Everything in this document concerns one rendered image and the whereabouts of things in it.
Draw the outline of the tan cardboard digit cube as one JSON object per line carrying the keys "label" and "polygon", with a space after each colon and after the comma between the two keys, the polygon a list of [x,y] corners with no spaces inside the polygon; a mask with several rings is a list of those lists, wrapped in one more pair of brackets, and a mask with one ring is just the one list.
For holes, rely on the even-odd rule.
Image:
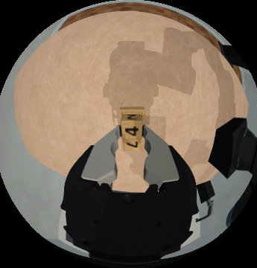
{"label": "tan cardboard digit cube", "polygon": [[123,114],[120,123],[122,139],[142,139],[143,120],[141,114]]}
{"label": "tan cardboard digit cube", "polygon": [[141,139],[123,139],[124,150],[141,150]]}

